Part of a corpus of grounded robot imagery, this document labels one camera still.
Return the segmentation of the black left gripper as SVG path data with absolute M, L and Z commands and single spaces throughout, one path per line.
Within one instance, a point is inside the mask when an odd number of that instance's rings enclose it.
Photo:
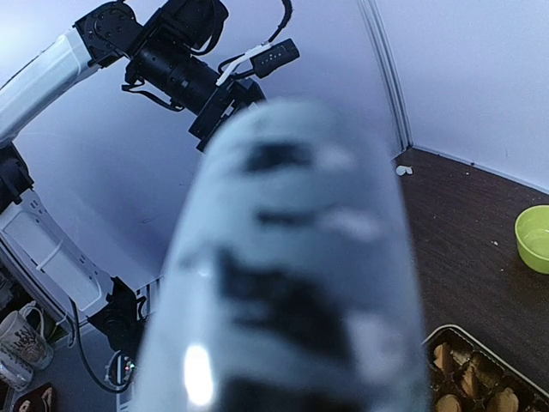
M 264 100 L 261 87 L 251 79 L 228 80 L 219 86 L 189 128 L 189 133 L 199 140 L 196 149 L 203 153 L 213 134 L 233 114 Z

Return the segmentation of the metal serving tongs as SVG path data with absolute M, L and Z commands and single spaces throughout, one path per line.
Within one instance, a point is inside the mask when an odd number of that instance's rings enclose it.
M 271 100 L 208 145 L 163 268 L 134 411 L 427 411 L 417 276 L 382 143 Z

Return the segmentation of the gold cookie tin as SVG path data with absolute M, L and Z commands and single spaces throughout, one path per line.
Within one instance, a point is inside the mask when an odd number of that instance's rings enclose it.
M 431 411 L 547 411 L 548 392 L 463 328 L 446 324 L 423 342 Z

